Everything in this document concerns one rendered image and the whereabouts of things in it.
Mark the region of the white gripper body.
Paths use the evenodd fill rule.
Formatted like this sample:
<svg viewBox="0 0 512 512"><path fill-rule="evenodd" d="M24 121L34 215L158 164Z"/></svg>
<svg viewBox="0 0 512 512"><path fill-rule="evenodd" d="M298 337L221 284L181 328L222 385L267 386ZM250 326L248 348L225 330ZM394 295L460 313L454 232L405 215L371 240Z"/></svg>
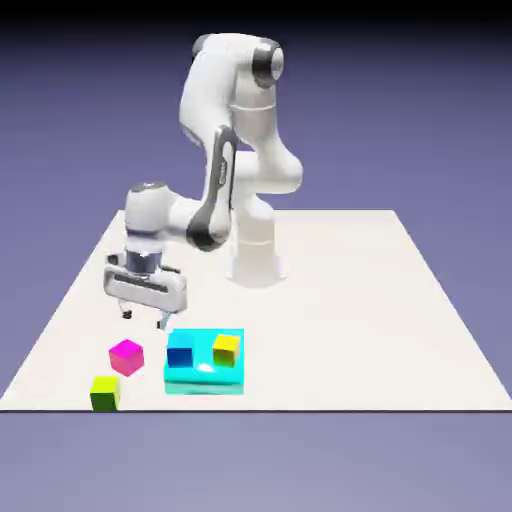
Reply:
<svg viewBox="0 0 512 512"><path fill-rule="evenodd" d="M103 287L109 296L163 312L178 313L187 308L187 279L172 270L158 268L144 276L107 264Z"/></svg>

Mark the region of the small blue cube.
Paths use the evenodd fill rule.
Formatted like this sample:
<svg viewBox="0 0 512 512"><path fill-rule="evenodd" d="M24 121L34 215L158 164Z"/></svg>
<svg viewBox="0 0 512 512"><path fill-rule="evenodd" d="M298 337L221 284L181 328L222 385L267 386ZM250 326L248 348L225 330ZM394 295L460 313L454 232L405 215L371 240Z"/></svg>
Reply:
<svg viewBox="0 0 512 512"><path fill-rule="evenodd" d="M172 332L167 342L167 365L170 368L192 367L194 363L194 341L183 333Z"/></svg>

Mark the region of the small magenta cube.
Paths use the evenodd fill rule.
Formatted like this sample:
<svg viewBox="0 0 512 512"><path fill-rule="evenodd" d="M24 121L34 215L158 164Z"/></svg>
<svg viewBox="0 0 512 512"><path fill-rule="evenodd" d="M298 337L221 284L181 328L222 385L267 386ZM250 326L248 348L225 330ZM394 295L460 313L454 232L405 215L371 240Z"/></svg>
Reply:
<svg viewBox="0 0 512 512"><path fill-rule="evenodd" d="M144 366L143 347L125 339L109 349L109 360L113 370L130 376Z"/></svg>

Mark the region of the small yellow cube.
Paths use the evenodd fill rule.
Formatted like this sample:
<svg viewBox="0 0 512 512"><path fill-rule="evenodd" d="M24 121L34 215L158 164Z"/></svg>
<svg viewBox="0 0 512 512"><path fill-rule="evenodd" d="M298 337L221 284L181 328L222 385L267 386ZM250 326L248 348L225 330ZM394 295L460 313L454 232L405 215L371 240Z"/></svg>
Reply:
<svg viewBox="0 0 512 512"><path fill-rule="evenodd" d="M213 344L213 362L216 366L233 368L240 353L240 337L219 334Z"/></svg>

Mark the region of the small lime green cube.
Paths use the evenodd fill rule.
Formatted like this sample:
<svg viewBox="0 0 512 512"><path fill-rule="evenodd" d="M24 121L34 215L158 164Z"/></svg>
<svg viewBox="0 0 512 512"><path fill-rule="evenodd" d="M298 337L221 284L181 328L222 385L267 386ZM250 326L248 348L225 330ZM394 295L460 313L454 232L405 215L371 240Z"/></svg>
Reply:
<svg viewBox="0 0 512 512"><path fill-rule="evenodd" d="M90 388L92 410L114 412L120 400L120 381L117 376L97 376Z"/></svg>

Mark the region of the large cyan box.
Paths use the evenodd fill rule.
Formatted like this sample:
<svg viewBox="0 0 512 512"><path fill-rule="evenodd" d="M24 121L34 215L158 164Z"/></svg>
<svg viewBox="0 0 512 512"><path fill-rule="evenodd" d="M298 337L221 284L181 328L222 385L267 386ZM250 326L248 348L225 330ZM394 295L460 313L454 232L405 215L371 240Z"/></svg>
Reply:
<svg viewBox="0 0 512 512"><path fill-rule="evenodd" d="M169 395L217 394L240 395L244 391L244 330L227 328L175 328L171 331L189 335L194 341L192 367L170 368L164 365L164 388ZM212 347L219 334L240 337L240 353L233 368L216 366Z"/></svg>

